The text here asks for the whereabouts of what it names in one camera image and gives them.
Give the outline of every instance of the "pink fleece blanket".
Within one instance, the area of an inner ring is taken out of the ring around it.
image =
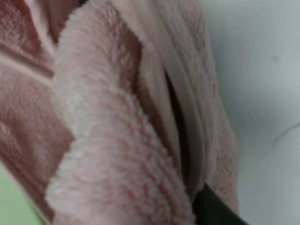
[[[194,224],[204,181],[237,212],[237,146],[199,2],[89,0],[65,23],[77,7],[0,3],[3,168],[48,223],[54,211],[60,225]]]

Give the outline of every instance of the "green surface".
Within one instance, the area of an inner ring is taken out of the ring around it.
[[[26,196],[1,170],[0,225],[43,225]]]

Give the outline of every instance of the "black object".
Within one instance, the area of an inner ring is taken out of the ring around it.
[[[205,184],[193,202],[198,225],[248,225],[232,212]]]

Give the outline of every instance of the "white wall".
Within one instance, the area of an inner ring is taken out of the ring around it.
[[[240,214],[300,224],[300,0],[202,0],[240,148]]]

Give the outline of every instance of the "fleece texture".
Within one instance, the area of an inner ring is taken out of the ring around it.
[[[195,174],[238,212],[237,146],[200,3],[150,1],[201,120],[207,157],[191,161],[171,74],[134,2],[0,2],[1,165],[47,224],[195,224],[191,200],[204,182]]]

